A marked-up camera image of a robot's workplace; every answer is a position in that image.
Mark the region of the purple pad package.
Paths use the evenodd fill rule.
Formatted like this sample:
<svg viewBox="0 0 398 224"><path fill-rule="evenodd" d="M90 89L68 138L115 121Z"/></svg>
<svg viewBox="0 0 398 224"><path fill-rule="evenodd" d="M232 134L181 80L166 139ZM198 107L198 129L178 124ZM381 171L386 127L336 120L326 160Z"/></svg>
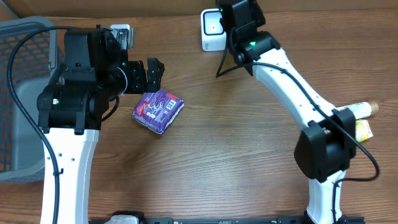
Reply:
<svg viewBox="0 0 398 224"><path fill-rule="evenodd" d="M151 131L163 136L184 107L184 101L159 90L145 93L132 112L132 117Z"/></svg>

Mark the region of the white tube gold cap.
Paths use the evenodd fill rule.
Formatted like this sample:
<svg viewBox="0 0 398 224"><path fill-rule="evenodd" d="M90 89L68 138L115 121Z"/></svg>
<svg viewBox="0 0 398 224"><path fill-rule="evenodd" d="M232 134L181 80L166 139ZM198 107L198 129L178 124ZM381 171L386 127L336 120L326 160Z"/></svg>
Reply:
<svg viewBox="0 0 398 224"><path fill-rule="evenodd" d="M354 114L355 119L358 120L376 115L379 111L379 105L375 101L366 101L346 106L340 106L336 109L338 111L349 109Z"/></svg>

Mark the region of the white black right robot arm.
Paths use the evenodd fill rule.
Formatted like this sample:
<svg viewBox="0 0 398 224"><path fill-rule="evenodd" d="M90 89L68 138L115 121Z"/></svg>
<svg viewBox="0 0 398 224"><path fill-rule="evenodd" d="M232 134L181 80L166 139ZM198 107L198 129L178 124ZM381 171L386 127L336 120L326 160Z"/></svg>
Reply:
<svg viewBox="0 0 398 224"><path fill-rule="evenodd" d="M256 1L217 1L228 49L238 65L265 84L293 117L300 136L294 157L308 177L307 223L343 223L341 179L356 155L355 117L322 98L299 74L270 32Z"/></svg>

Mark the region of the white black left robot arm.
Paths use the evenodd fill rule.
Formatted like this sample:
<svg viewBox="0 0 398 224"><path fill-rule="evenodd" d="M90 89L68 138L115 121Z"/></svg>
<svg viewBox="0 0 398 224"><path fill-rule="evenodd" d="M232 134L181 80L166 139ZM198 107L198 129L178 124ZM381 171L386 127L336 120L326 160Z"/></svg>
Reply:
<svg viewBox="0 0 398 224"><path fill-rule="evenodd" d="M109 103L123 94L160 89L164 65L130 61L134 30L127 24L72 28L65 61L37 99L45 154L42 223L87 223L91 163Z"/></svg>

